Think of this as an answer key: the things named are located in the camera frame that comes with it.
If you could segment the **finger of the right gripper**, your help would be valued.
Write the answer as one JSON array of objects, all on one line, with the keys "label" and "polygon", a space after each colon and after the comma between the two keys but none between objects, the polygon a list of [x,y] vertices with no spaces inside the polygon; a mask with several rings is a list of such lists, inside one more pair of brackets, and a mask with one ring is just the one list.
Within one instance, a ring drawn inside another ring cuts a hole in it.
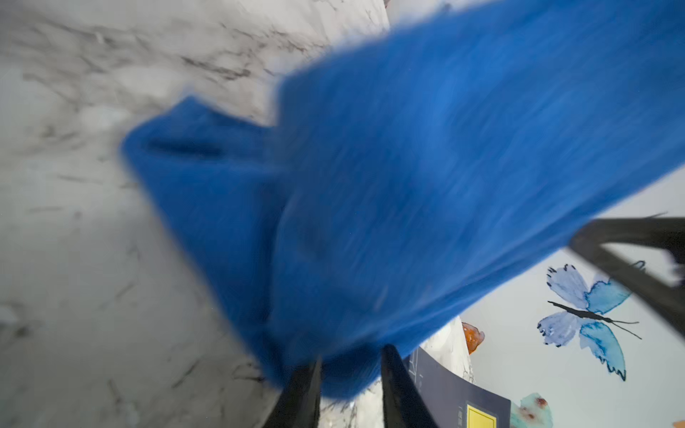
[{"label": "finger of the right gripper", "polygon": [[684,266],[684,219],[596,219],[579,230],[568,244],[570,251],[637,294],[679,335],[684,335],[684,274],[670,286],[640,271],[604,244],[631,244],[668,251],[675,265]]}]

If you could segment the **blue microfiber cloth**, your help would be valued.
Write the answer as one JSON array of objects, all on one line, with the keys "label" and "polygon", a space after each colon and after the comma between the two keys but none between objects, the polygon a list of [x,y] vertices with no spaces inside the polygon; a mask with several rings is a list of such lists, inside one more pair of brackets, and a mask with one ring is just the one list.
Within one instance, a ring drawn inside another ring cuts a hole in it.
[{"label": "blue microfiber cloth", "polygon": [[500,1],[314,62],[272,127],[189,97],[122,152],[264,376],[349,399],[684,162],[681,1]]}]

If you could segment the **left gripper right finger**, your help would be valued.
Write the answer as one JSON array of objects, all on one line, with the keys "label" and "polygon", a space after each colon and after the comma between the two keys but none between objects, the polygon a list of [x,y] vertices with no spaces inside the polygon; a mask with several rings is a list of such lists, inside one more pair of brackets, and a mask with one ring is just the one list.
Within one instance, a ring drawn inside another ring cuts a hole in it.
[{"label": "left gripper right finger", "polygon": [[396,348],[383,347],[381,360],[385,428],[437,428]]}]

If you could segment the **navy yellow-label book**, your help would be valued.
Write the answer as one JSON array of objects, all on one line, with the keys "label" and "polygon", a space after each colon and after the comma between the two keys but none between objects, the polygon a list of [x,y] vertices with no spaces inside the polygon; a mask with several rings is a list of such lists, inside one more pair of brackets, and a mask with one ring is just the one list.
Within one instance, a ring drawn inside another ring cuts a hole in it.
[{"label": "navy yellow-label book", "polygon": [[439,427],[510,427],[508,399],[453,374],[421,348],[404,363]]}]

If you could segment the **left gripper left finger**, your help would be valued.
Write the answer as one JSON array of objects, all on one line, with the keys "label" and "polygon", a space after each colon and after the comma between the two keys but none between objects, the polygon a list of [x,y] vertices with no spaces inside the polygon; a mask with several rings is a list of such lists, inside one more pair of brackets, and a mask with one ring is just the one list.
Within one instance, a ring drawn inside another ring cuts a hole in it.
[{"label": "left gripper left finger", "polygon": [[298,367],[280,394],[263,428],[317,428],[320,418],[322,361]]}]

